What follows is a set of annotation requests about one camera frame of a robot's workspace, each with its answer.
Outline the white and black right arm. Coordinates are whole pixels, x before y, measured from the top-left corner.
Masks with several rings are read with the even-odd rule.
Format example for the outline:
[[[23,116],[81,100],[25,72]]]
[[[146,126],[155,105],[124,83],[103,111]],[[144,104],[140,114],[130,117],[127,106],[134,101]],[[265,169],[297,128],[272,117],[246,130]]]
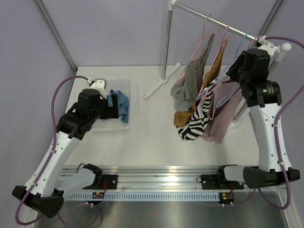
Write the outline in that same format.
[[[266,50],[243,51],[227,75],[239,83],[250,109],[250,120],[259,149],[257,166],[225,165],[217,170],[216,184],[227,188],[243,183],[251,189],[287,184],[300,179],[288,159],[279,113],[282,111],[281,89],[268,79],[270,55]]]

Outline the mauve pink tank top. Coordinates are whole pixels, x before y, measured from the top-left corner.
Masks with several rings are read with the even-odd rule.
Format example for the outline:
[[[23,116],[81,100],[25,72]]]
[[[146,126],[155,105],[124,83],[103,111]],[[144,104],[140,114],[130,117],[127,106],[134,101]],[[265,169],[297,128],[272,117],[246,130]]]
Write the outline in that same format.
[[[230,77],[225,76],[218,83],[229,81],[232,81]],[[211,98],[211,106],[209,111],[207,112],[207,117],[209,118],[209,121],[201,138],[206,141],[221,143],[227,133],[229,124],[234,116],[237,106],[243,100],[243,98],[242,100],[230,100],[225,105],[217,108],[215,105],[214,96],[214,90],[217,89],[217,84],[205,96],[205,98]]]

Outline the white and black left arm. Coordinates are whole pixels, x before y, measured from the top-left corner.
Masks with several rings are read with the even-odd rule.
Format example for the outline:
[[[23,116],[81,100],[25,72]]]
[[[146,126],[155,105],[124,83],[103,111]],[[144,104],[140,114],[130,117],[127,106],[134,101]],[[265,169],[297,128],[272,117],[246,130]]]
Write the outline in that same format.
[[[99,119],[118,118],[118,96],[102,96],[96,89],[84,89],[78,100],[60,117],[53,140],[43,161],[23,186],[16,186],[12,195],[24,205],[47,218],[54,217],[64,201],[81,189],[103,189],[105,179],[101,168],[90,163],[57,184],[57,179],[72,151]]]

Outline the teal blue tank top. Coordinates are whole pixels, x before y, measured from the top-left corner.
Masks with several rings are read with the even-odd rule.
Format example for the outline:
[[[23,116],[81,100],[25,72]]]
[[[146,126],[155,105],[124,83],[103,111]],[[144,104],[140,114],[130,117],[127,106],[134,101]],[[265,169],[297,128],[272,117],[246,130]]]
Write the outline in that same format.
[[[105,110],[100,119],[110,119],[108,116],[108,104],[112,105],[112,101],[108,102],[108,98],[110,98],[110,94],[117,94],[118,96],[118,108],[119,108],[119,117],[121,121],[124,123],[129,122],[129,99],[128,97],[120,90],[110,90],[109,94],[107,95],[106,103],[105,103]]]

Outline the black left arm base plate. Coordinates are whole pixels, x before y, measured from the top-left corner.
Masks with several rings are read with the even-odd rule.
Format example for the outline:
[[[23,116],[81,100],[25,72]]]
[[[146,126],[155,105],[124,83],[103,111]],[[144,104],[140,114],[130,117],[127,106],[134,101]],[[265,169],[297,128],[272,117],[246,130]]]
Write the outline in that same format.
[[[100,174],[95,177],[94,189],[116,190],[118,184],[117,174]]]

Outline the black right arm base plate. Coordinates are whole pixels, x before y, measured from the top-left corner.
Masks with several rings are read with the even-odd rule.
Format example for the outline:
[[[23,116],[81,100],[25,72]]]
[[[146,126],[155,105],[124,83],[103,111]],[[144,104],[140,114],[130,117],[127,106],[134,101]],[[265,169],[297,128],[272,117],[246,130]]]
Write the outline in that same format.
[[[202,174],[196,181],[201,184],[203,190],[229,190],[231,185],[223,181],[216,174]]]

